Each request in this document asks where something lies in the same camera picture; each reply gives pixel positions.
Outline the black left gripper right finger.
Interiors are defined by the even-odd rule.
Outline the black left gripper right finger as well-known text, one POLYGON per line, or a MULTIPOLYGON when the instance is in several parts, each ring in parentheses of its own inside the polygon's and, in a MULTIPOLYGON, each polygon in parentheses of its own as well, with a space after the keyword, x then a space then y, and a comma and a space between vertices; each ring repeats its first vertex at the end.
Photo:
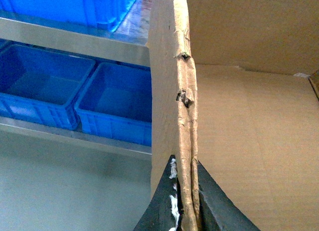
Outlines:
POLYGON ((227 197, 201 163, 198 163, 198 182, 204 231, 259 230, 227 197))

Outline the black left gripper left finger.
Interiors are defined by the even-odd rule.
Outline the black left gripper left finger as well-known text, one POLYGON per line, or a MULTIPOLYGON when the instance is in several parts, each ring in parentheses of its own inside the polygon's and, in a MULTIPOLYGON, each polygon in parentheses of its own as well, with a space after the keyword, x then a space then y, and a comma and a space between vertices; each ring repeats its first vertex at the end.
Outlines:
POLYGON ((176 231, 179 226, 178 179, 175 156, 170 156, 149 206, 136 231, 176 231))

